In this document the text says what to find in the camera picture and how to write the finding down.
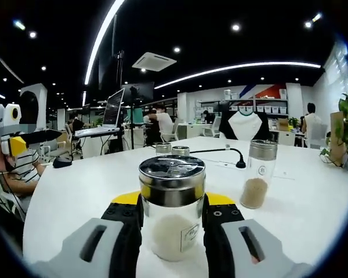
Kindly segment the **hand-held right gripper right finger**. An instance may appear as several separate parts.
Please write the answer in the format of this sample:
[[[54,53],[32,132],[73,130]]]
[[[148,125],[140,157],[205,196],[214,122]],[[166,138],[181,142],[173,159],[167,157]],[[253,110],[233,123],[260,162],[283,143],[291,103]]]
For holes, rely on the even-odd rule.
[[[204,196],[202,226],[209,277],[309,277],[312,271],[288,258],[277,237],[224,196]]]

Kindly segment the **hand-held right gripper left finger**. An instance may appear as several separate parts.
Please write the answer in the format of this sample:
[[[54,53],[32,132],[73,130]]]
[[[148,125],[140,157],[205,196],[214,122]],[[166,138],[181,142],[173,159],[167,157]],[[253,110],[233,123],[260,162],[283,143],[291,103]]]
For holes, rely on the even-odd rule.
[[[135,277],[142,244],[140,193],[117,197],[63,240],[60,252],[31,265],[36,277]]]

